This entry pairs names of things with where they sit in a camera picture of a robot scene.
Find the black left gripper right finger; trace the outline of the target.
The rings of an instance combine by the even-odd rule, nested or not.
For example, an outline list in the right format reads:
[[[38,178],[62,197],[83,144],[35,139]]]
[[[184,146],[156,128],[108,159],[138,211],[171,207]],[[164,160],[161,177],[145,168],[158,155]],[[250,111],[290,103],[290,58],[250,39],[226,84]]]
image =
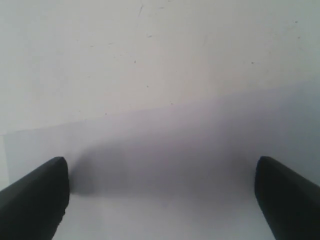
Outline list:
[[[262,156],[254,194],[277,240],[320,238],[320,187],[279,161]]]

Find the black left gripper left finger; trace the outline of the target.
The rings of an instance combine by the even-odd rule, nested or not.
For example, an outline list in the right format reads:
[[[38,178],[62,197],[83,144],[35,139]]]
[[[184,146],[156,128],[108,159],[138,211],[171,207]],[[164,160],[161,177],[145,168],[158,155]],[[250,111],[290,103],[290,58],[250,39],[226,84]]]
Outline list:
[[[69,205],[64,157],[54,157],[0,192],[2,240],[51,240]]]

